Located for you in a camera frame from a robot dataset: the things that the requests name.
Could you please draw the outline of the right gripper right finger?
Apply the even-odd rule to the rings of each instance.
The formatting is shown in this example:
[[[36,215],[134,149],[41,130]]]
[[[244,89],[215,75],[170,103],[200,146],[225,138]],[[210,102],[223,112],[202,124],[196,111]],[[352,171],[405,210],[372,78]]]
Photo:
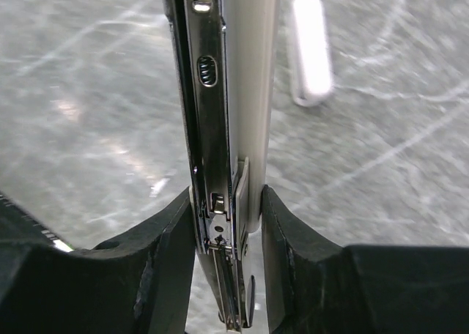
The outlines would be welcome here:
[[[271,333],[466,333],[468,249],[342,247],[262,191]]]

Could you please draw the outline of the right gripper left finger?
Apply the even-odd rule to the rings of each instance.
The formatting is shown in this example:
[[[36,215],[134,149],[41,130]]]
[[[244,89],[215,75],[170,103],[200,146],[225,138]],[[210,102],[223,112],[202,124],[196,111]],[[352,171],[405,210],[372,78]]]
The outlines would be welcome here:
[[[1,198],[3,333],[183,333],[194,264],[189,194],[90,250],[66,252]]]

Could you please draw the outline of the long metal stapler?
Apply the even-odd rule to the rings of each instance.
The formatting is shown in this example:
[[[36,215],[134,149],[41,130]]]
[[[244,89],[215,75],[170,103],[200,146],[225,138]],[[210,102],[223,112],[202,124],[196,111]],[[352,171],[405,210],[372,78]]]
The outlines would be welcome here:
[[[164,0],[196,251],[228,333],[253,322],[249,237],[265,184],[280,0]]]

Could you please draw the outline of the white stapler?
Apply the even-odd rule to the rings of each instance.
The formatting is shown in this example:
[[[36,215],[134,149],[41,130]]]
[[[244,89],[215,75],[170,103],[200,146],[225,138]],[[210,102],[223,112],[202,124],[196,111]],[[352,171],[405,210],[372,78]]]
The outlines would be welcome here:
[[[321,0],[292,0],[288,14],[291,92],[301,107],[313,107],[333,92],[325,10]]]

